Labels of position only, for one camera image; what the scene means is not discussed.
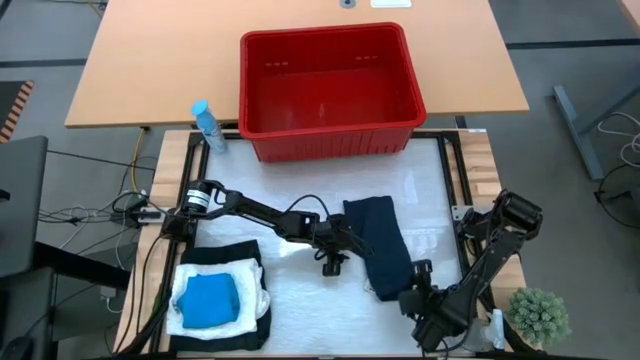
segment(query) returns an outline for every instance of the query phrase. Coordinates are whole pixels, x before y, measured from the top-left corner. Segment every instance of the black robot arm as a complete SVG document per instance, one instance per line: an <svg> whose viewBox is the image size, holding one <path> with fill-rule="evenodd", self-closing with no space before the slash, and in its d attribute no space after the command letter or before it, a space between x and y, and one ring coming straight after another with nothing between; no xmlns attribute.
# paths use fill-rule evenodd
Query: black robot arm
<svg viewBox="0 0 640 360"><path fill-rule="evenodd" d="M220 205L207 212L210 201ZM315 259L326 257L322 275L340 275L340 264L348 257L340 251L362 248L359 239L351 231L343 214L328 215L320 221L313 212L280 211L244 196L241 192L226 189L220 182L196 180L189 184L187 197L178 211L173 212L163 224L163 232L169 235L185 234L193 220L214 220L225 215L240 216L273 229L276 235L289 242L308 244L318 249Z"/></svg>
<svg viewBox="0 0 640 360"><path fill-rule="evenodd" d="M431 284L431 262L414 264L412 290L399 296L403 315L416 319L412 337L433 352L444 337L458 336L470 326L476 299L522 247L537 236L541 209L524 198L503 191L487 214L469 210L456 226L459 239L486 240L486 247L458 284L440 290Z"/></svg>

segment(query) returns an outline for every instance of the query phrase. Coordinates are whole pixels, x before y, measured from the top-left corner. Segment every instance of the navy towel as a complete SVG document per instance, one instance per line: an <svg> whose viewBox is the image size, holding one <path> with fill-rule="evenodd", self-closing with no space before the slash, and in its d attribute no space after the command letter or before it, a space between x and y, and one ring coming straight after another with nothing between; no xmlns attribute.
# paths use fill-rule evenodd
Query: navy towel
<svg viewBox="0 0 640 360"><path fill-rule="evenodd" d="M343 204L353 232L375 251L374 255L363 258L376 295L381 301L397 300L401 291L411 287L413 270L391 196L344 201Z"/></svg>

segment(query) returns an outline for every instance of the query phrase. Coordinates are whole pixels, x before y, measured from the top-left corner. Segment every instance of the white tabletop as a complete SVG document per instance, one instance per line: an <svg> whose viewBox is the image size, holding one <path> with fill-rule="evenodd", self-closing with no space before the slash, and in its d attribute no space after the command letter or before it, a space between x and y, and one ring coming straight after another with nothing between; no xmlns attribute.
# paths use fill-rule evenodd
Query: white tabletop
<svg viewBox="0 0 640 360"><path fill-rule="evenodd" d="M331 213L343 200L393 198L398 225L412 260L431 259L434 283L461 279L450 206L436 140L411 139L405 151L307 162L260 163L251 144L229 141L229 151L211 154L207 179L276 209L305 194L322 198ZM211 202L210 210L217 207ZM297 210L324 213L313 199ZM288 243L269 228L239 217L201 221L196 246L224 246L257 239L271 295L271 336L251 354L419 355L414 322L398 303L380 302L365 290L364 261L352 253L338 277L322 277L315 250Z"/></svg>

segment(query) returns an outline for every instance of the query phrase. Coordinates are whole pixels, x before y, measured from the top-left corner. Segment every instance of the black cloth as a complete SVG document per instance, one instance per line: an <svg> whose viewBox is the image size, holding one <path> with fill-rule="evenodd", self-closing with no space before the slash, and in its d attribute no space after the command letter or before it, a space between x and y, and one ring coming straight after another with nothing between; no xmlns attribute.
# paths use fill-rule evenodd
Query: black cloth
<svg viewBox="0 0 640 360"><path fill-rule="evenodd" d="M254 258L260 266L262 259L260 248L256 240L245 241L238 244L206 248L199 247L185 250L180 259L181 264L214 265L224 264L231 261ZM263 289L267 289L264 282L264 269L260 284ZM200 340L187 336L171 336L170 348L175 351L232 351L232 350L258 350L269 338L271 330L271 308L257 320L258 330L232 338Z"/></svg>
<svg viewBox="0 0 640 360"><path fill-rule="evenodd" d="M344 213L353 232L373 247L364 256L367 276L381 301L398 299L411 287L411 257L402 239L391 196L344 201Z"/></svg>

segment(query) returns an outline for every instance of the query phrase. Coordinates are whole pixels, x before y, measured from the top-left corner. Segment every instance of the wooden table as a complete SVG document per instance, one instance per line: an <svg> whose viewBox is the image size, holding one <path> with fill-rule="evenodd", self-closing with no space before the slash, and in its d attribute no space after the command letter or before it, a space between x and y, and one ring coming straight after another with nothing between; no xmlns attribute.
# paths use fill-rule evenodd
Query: wooden table
<svg viewBox="0 0 640 360"><path fill-rule="evenodd" d="M491 146L489 144L489 137L486 132L478 130L443 130L443 131L459 131L462 153L464 157L464 163L466 167L467 177L469 179L471 194L474 204L492 204L501 190L500 179L496 171L496 166L493 160L493 154L491 152ZM179 193L180 180L182 177L182 171L184 167L185 156L187 152L187 141L189 138L189 131L167 131L160 150L160 156L158 160L158 166L156 168L156 175L153 179L153 185L151 187L151 200L158 206L174 207ZM451 173L453 177L454 189L457 195L459 195L458 203L462 204L462 191L460 187L460 176L456 167L456 161L453 153L453 148L447 148L447 155L449 157L449 164L451 166ZM196 153L194 159L199 159L199 154ZM198 169L198 161L195 160L193 166L193 172L191 174L192 179L196 178ZM129 344L134 338L137 316L138 316L138 304L140 303L140 284L142 283L142 264L149 253L149 249L153 241L157 238L160 232L160 225L149 225L142 230L140 241L138 243L138 252L136 254L136 271L132 274L135 276L135 299L134 304L136 306L133 309L133 321L131 322L131 329L125 337L123 348ZM162 274L164 272L165 260L167 257L168 242L161 241L154 248L149 257L149 263L147 264L147 271L145 275L145 291L144 298L142 299L142 311L141 311L141 324L140 327L146 323L153 304L155 301L155 294L158 291L160 283L162 281ZM179 256L182 254L183 247L179 248L176 258L176 264L179 264ZM131 314L131 287L133 281L129 281L129 291L124 302L124 309L121 314L121 321L118 328L118 334L115 344L117 345L124 335L126 325ZM522 266L518 256L512 256L502 271L495 277L491 283L491 288L494 294L496 306L506 309L508 306L507 298L518 288L526 287L524 274L522 272ZM169 336L163 335L160 342L160 350L168 350L169 348Z"/></svg>
<svg viewBox="0 0 640 360"><path fill-rule="evenodd" d="M618 0L629 21L640 34L640 0Z"/></svg>
<svg viewBox="0 0 640 360"><path fill-rule="evenodd" d="M254 30L392 21L404 28L431 115L529 109L486 0L111 0L71 104L68 127L192 124L207 99L238 118L240 37Z"/></svg>

